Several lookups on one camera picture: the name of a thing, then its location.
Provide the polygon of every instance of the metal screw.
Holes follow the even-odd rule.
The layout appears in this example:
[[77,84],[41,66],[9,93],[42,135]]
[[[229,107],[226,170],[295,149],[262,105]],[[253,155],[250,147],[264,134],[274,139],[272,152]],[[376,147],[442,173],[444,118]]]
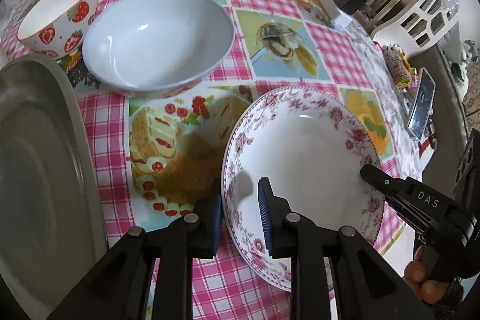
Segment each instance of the metal screw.
[[194,223],[198,221],[198,215],[195,213],[188,213],[188,214],[185,214],[185,216],[183,216],[183,219],[186,222]]
[[349,237],[355,236],[355,233],[356,233],[355,228],[353,228],[349,225],[343,226],[341,231],[345,236],[349,236]]
[[138,225],[134,225],[128,229],[128,235],[132,237],[138,237],[142,234],[143,229]]
[[290,222],[299,222],[300,221],[300,215],[297,213],[289,213],[286,215],[286,218]]

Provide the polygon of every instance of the bowl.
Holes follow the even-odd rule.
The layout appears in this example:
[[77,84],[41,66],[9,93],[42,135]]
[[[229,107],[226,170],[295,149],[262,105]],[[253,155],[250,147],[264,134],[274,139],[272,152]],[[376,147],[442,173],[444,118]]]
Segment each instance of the bowl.
[[32,52],[60,59],[80,46],[98,0],[40,0],[20,24],[17,40]]
[[123,95],[168,98],[208,76],[233,37],[230,17],[213,0],[119,0],[88,31],[83,60]]

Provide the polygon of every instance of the gray plate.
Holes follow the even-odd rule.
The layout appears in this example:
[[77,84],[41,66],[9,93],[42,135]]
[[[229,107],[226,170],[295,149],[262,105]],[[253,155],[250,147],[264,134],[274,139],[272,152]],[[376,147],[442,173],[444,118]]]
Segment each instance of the gray plate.
[[0,274],[45,318],[107,250],[82,115],[43,55],[0,71]]

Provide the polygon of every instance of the tablecloth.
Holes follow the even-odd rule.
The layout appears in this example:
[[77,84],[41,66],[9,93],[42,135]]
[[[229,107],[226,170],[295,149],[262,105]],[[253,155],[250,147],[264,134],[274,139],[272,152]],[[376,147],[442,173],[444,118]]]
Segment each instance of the tablecloth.
[[[97,13],[115,1],[99,0]],[[367,130],[377,138],[375,146],[381,149],[379,155],[385,172],[394,177],[421,178],[418,144],[406,130],[398,91],[381,52],[358,23],[353,21],[345,29],[335,26],[325,18],[315,0],[214,1],[231,17],[235,39],[225,60],[201,86],[247,85],[254,97],[285,85],[316,87],[344,101],[359,117],[373,118],[373,125]],[[4,29],[2,43],[11,58],[28,52],[16,41],[16,32],[30,7],[28,2],[15,7]],[[301,62],[290,69],[280,62],[269,62],[261,56],[259,59],[259,54],[249,48],[252,32],[248,27],[258,18],[297,31],[309,47],[310,56],[316,59],[317,68]],[[129,188],[128,99],[100,86],[82,65],[81,57],[72,56],[59,63],[70,72],[78,95],[97,173],[106,235],[113,245],[137,218],[131,205],[134,189]],[[403,226],[400,217],[385,204],[374,247],[384,253]],[[284,319],[289,315],[289,295],[269,285],[248,267],[225,227],[217,256],[213,260],[194,261],[195,318]]]

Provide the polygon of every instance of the human hand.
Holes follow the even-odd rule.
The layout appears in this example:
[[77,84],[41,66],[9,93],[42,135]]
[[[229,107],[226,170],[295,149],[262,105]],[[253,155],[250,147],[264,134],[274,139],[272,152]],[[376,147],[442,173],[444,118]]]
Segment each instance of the human hand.
[[412,288],[418,298],[427,304],[436,304],[445,295],[450,283],[425,281],[427,272],[420,263],[422,257],[423,246],[416,250],[413,260],[405,267],[403,280]]

